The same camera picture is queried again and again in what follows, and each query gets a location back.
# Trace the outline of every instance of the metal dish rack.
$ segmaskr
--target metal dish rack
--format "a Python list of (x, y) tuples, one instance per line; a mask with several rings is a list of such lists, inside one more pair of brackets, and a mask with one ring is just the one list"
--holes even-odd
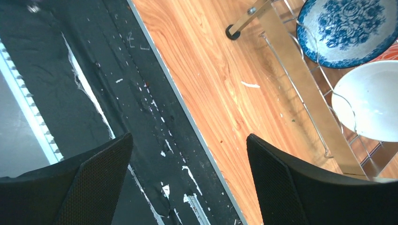
[[(236, 40), (239, 36), (240, 36), (240, 31), (246, 26), (248, 25), (248, 23), (250, 23), (255, 17), (258, 17), (260, 19), (261, 14), (266, 12), (266, 4), (271, 4), (272, 8), (275, 10), (276, 14), (278, 15), (279, 19), (282, 21), (282, 24), (284, 26), (284, 28), (286, 30), (289, 30), (287, 27), (287, 24), (289, 24), (290, 26), (294, 25), (294, 27), (296, 26), (302, 26), (306, 29), (306, 27), (303, 24), (300, 24), (297, 21), (297, 17), (299, 15), (299, 10), (301, 9), (302, 4), (306, 1), (306, 0), (272, 0), (271, 3), (269, 2), (270, 0), (258, 0), (256, 1), (253, 6), (251, 8), (249, 8), (247, 10), (247, 13), (245, 15), (243, 15), (240, 20), (238, 20), (235, 24), (230, 25), (227, 30), (226, 30), (226, 34), (227, 36), (232, 39), (232, 40)], [(291, 6), (291, 2), (300, 2), (302, 3), (300, 5), (300, 8), (294, 9)], [(279, 11), (281, 10), (281, 8), (284, 8), (283, 14), (281, 14)], [(314, 82), (316, 84), (316, 87), (319, 91), (319, 94), (322, 95), (323, 100), (325, 102), (325, 104), (328, 106), (330, 113), (332, 113), (332, 115), (334, 116), (336, 122), (338, 123), (340, 129), (341, 129), (341, 135), (343, 135), (345, 137), (345, 139), (347, 140), (347, 144), (349, 145), (352, 153), (355, 152), (359, 152), (361, 151), (363, 154), (362, 157), (359, 157), (357, 155), (355, 155), (355, 157), (357, 158), (359, 165), (361, 166), (364, 174), (352, 174), (352, 173), (346, 173), (347, 175), (350, 176), (354, 176), (354, 177), (359, 177), (359, 178), (363, 178), (366, 180), (372, 180), (373, 177), (377, 177), (380, 172), (386, 167), (386, 165), (391, 161), (392, 157), (394, 157), (395, 153), (397, 153), (398, 151), (398, 144), (395, 143), (384, 143), (381, 141), (375, 141), (375, 140), (370, 140), (367, 139), (365, 137), (360, 136), (357, 132), (353, 132), (350, 131), (348, 129), (346, 129), (342, 123), (338, 120), (337, 116), (334, 113), (334, 110), (332, 109), (332, 107), (330, 106), (331, 103), (328, 103), (328, 98), (331, 97), (331, 95), (337, 95), (339, 97), (342, 97), (338, 94), (336, 94), (334, 92), (334, 88), (332, 85), (332, 82), (329, 80), (327, 73), (325, 72), (325, 68), (323, 68), (318, 62), (311, 62), (304, 54), (303, 54), (303, 50), (301, 49), (299, 42), (296, 38), (296, 34), (295, 34), (295, 29), (294, 31), (289, 32), (289, 36), (291, 37), (292, 41), (295, 42), (296, 47), (298, 48), (300, 54), (301, 54), (301, 58), (303, 60), (303, 62), (306, 64), (307, 68), (309, 69), (311, 75), (313, 76)], [(325, 148), (325, 154), (324, 157), (325, 158), (333, 158), (333, 150), (331, 150), (331, 152), (329, 152), (329, 147), (327, 145), (327, 143), (324, 140), (324, 136), (322, 135), (321, 131), (318, 129), (318, 126), (316, 124), (316, 122), (313, 119), (312, 114), (310, 113), (310, 111), (308, 110), (307, 105), (305, 104), (300, 92), (298, 91), (298, 89), (296, 88), (295, 83), (292, 81), (292, 78), (289, 74), (289, 72), (287, 71), (287, 69), (285, 68), (284, 63), (282, 62), (282, 60), (280, 60), (280, 58), (278, 57), (278, 53), (277, 51), (274, 49), (273, 44), (269, 41), (269, 39), (267, 38), (267, 32), (264, 31), (262, 32), (259, 37), (265, 39), (265, 41), (267, 42), (269, 48), (272, 50), (273, 54), (275, 55), (275, 57), (277, 58), (277, 60), (279, 61), (280, 65), (282, 66), (283, 70), (285, 71), (285, 74), (287, 75), (290, 83), (292, 84), (294, 90), (296, 91), (298, 97), (300, 98), (301, 103), (303, 104), (312, 124), (314, 125), (314, 128), (317, 132), (317, 135), (319, 136), (324, 148)], [(317, 75), (321, 75), (326, 84), (327, 84), (327, 89), (322, 89), (320, 88), (320, 84), (319, 82), (316, 82), (315, 76), (314, 74)]]

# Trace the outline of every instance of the peeling paint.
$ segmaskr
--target peeling paint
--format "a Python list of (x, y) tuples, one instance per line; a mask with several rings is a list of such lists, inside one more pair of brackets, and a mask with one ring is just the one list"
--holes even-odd
[(156, 222), (158, 223), (158, 225), (165, 225), (164, 222), (163, 222), (163, 220), (161, 219), (161, 215), (159, 215), (159, 214), (156, 212), (156, 210), (155, 210), (155, 208), (153, 207), (151, 201), (149, 201), (148, 196), (146, 196), (144, 190), (142, 189), (142, 186), (141, 186), (141, 184), (139, 183), (139, 180), (138, 180), (136, 174), (134, 173), (134, 170), (133, 170), (133, 168), (131, 167), (131, 165), (129, 164), (129, 166), (128, 166), (127, 168), (128, 168), (128, 170), (130, 171), (130, 173), (133, 175), (134, 180), (135, 180), (135, 182), (136, 182), (138, 188), (140, 189), (141, 193), (144, 195), (144, 197), (145, 197), (145, 199), (146, 199), (146, 202), (148, 202), (149, 207), (151, 208), (151, 211), (152, 211), (152, 213), (153, 213), (153, 216), (154, 216), (155, 219), (156, 219)]
[(193, 175), (192, 175), (191, 170), (189, 169), (189, 167), (183, 165), (183, 170), (187, 170), (187, 171), (188, 171), (188, 175), (191, 177), (191, 179), (192, 179), (193, 182), (195, 183), (196, 189), (199, 191), (199, 194), (200, 194), (200, 195), (203, 195), (203, 194), (202, 194), (202, 191), (200, 190), (200, 188), (199, 188), (199, 186), (198, 186), (198, 183), (196, 182), (195, 178), (193, 177)]

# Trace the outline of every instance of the white paint flakes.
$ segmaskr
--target white paint flakes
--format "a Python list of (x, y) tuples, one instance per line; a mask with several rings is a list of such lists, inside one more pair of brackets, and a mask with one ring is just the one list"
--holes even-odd
[(163, 192), (164, 192), (164, 196), (168, 199), (169, 195), (170, 195), (170, 186), (169, 185), (165, 185), (162, 187)]
[(199, 194), (200, 194), (200, 195), (203, 195), (203, 194), (202, 194), (202, 191), (200, 190), (200, 188), (199, 188), (199, 186), (198, 186), (198, 183), (196, 182), (195, 178), (193, 177), (193, 175), (192, 175), (191, 170), (189, 169), (189, 167), (183, 165), (183, 170), (187, 170), (187, 171), (188, 171), (188, 175), (191, 177), (191, 179), (192, 179), (193, 182), (195, 183), (196, 189), (199, 191)]
[(171, 153), (174, 154), (174, 151), (171, 149), (171, 146), (170, 146), (170, 143), (168, 142), (168, 140), (165, 140), (165, 142), (166, 142), (168, 149), (171, 151)]
[(242, 83), (244, 86), (249, 87), (249, 88), (260, 88), (260, 86), (259, 86), (258, 84), (250, 84), (250, 83), (246, 83), (246, 82), (244, 82), (244, 81), (241, 81), (241, 83)]
[(180, 218), (180, 216), (178, 215), (178, 212), (177, 212), (177, 210), (174, 208), (174, 212), (176, 213), (176, 216), (177, 216), (177, 218), (178, 218), (178, 221), (180, 221), (180, 223), (181, 223), (181, 225), (183, 225), (183, 222), (181, 221), (181, 218)]
[(152, 211), (152, 213), (153, 213), (153, 216), (155, 217), (156, 222), (158, 223), (158, 225), (165, 225), (164, 222), (163, 222), (163, 220), (161, 219), (161, 215), (159, 215), (159, 214), (156, 212), (156, 210), (155, 210), (155, 208), (153, 207), (151, 201), (149, 201), (148, 196), (146, 196), (146, 194), (145, 194), (145, 192), (144, 192), (144, 190), (143, 190), (143, 188), (142, 188), (142, 186), (141, 186), (141, 184), (140, 184), (140, 182), (139, 182), (139, 180), (138, 180), (136, 174), (134, 173), (134, 170), (133, 170), (133, 168), (131, 167), (130, 164), (129, 164), (129, 166), (127, 167), (127, 169), (128, 169), (128, 170), (130, 171), (130, 173), (133, 175), (134, 180), (135, 180), (135, 182), (136, 182), (136, 184), (137, 184), (139, 190), (140, 190), (141, 193), (144, 195), (144, 197), (145, 197), (145, 199), (146, 199), (146, 202), (149, 204), (149, 207), (151, 208), (151, 211)]

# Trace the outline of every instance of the wire rack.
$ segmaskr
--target wire rack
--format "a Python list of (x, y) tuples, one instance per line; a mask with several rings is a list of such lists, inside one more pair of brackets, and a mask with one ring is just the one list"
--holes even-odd
[[(363, 165), (363, 164), (364, 164), (365, 162), (367, 162), (368, 160), (371, 160), (372, 153), (374, 152), (375, 149), (377, 149), (377, 148), (379, 148), (380, 146), (382, 146), (382, 145), (383, 145), (383, 142), (381, 142), (381, 141), (374, 141), (374, 140), (370, 140), (370, 139), (367, 139), (367, 138), (365, 138), (365, 137), (362, 137), (362, 136), (360, 136), (357, 132), (355, 132), (355, 131), (350, 131), (350, 130), (348, 130), (347, 128), (345, 128), (345, 127), (342, 125), (342, 123), (338, 120), (338, 118), (337, 118), (337, 116), (336, 116), (334, 110), (333, 110), (332, 107), (330, 106), (330, 103), (328, 103), (327, 99), (329, 99), (329, 98), (331, 97), (331, 95), (337, 95), (337, 96), (343, 98), (344, 100), (346, 100), (346, 99), (345, 99), (343, 96), (338, 95), (337, 93), (334, 92), (334, 88), (333, 88), (332, 82), (329, 80), (329, 78), (328, 78), (328, 76), (327, 76), (327, 73), (325, 72), (326, 69), (325, 69), (324, 67), (322, 67), (322, 66), (319, 64), (318, 60), (317, 60), (317, 62), (309, 63), (309, 60), (306, 58), (306, 56), (304, 56), (303, 50), (301, 49), (301, 47), (300, 47), (300, 45), (299, 45), (299, 42), (298, 42), (298, 40), (297, 40), (297, 38), (296, 38), (295, 29), (294, 29), (294, 31), (291, 31), (291, 30), (292, 30), (291, 27), (292, 27), (292, 26), (294, 26), (294, 27), (296, 27), (296, 26), (302, 26), (302, 27), (304, 27), (304, 28), (309, 32), (309, 34), (314, 38), (315, 43), (316, 43), (316, 39), (315, 39), (315, 36), (314, 36), (303, 24), (301, 24), (300, 22), (297, 21), (297, 17), (298, 17), (298, 15), (299, 15), (299, 10), (300, 10), (301, 8), (293, 8), (293, 7), (291, 6), (291, 3), (292, 3), (293, 1), (295, 1), (295, 2), (300, 2), (300, 1), (302, 1), (302, 3), (304, 3), (306, 0), (272, 0), (272, 6), (273, 6), (274, 10), (277, 12), (277, 14), (279, 15), (279, 18), (281, 19), (281, 21), (282, 21), (283, 24), (285, 25), (286, 29), (289, 31), (290, 37), (291, 37), (291, 38), (294, 40), (294, 42), (296, 43), (296, 46), (297, 46), (297, 48), (299, 49), (299, 51), (300, 51), (300, 53), (301, 53), (302, 60), (303, 60), (304, 62), (306, 62), (306, 64), (308, 65), (308, 68), (310, 69), (310, 72), (311, 72), (311, 74), (313, 75), (313, 77), (314, 77), (314, 74), (318, 74), (318, 75), (321, 74), (321, 76), (324, 78), (324, 80), (325, 80), (325, 82), (326, 82), (326, 84), (327, 84), (327, 88), (326, 88), (326, 90), (325, 90), (324, 88), (322, 88), (322, 90), (321, 90), (320, 84), (319, 84), (319, 82), (317, 82), (318, 91), (319, 91), (319, 93), (323, 96), (323, 99), (324, 99), (324, 101), (325, 101), (325, 104), (328, 105), (330, 111), (334, 114), (334, 116), (335, 116), (335, 118), (336, 118), (336, 121), (337, 121), (337, 123), (339, 124), (339, 126), (340, 126), (340, 128), (341, 128), (341, 132), (342, 132), (342, 134), (345, 136), (345, 138), (346, 138), (346, 140), (347, 140), (347, 142), (348, 142), (348, 144), (349, 144), (351, 150), (352, 150), (353, 152), (362, 151), (362, 152), (366, 153), (366, 154), (365, 154), (364, 156), (362, 156), (362, 157), (359, 157), (358, 155), (356, 155), (356, 157), (358, 158), (358, 160), (361, 162), (361, 165)], [(324, 141), (324, 139), (323, 139), (323, 137), (322, 137), (322, 135), (321, 135), (319, 129), (317, 128), (317, 125), (316, 125), (316, 123), (314, 122), (314, 120), (313, 120), (313, 118), (312, 118), (312, 116), (311, 116), (311, 114), (310, 114), (310, 112), (309, 112), (309, 110), (308, 110), (306, 104), (304, 103), (304, 101), (303, 101), (303, 99), (302, 99), (300, 93), (298, 92), (297, 88), (295, 87), (294, 83), (292, 82), (292, 79), (291, 79), (289, 73), (287, 73), (286, 68), (284, 67), (283, 63), (282, 63), (281, 60), (277, 57), (277, 53), (276, 53), (276, 51), (274, 50), (274, 48), (273, 48), (273, 46), (271, 45), (271, 43), (268, 41), (265, 32), (261, 33), (261, 34), (259, 35), (259, 37), (265, 39), (265, 41), (267, 42), (267, 44), (268, 44), (268, 46), (270, 47), (270, 49), (272, 50), (272, 52), (276, 55), (276, 58), (278, 59), (280, 65), (282, 66), (283, 70), (285, 71), (285, 74), (287, 75), (287, 77), (288, 77), (290, 83), (292, 84), (294, 90), (295, 90), (296, 93), (298, 94), (298, 97), (299, 97), (299, 99), (301, 100), (301, 103), (303, 104), (303, 106), (304, 106), (304, 108), (305, 108), (307, 114), (309, 115), (309, 118), (310, 118), (312, 124), (314, 125), (314, 128), (315, 128), (315, 130), (316, 130), (316, 132), (317, 132), (317, 134), (318, 134), (318, 136), (319, 136), (319, 138), (320, 138), (320, 140), (321, 140), (321, 142), (322, 142), (322, 144), (323, 144), (323, 146), (324, 146), (324, 148), (325, 148), (324, 157), (325, 157), (325, 158), (333, 158), (333, 156), (330, 155), (328, 146), (327, 146), (327, 144), (325, 143), (325, 141)], [(344, 73), (344, 71), (341, 71), (340, 69), (335, 69), (335, 70), (338, 70), (339, 73)]]

